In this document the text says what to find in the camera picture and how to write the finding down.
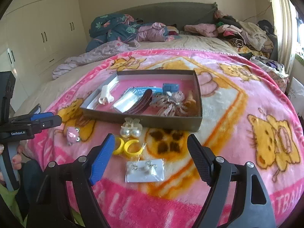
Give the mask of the person's left hand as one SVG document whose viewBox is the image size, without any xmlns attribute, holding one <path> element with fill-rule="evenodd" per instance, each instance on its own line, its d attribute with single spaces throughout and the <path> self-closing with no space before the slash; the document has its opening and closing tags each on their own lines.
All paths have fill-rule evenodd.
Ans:
<svg viewBox="0 0 304 228">
<path fill-rule="evenodd" d="M 14 170 L 20 170 L 22 168 L 22 153 L 23 153 L 24 147 L 22 145 L 19 145 L 17 147 L 17 153 L 14 155 L 11 159 L 11 165 Z"/>
</svg>

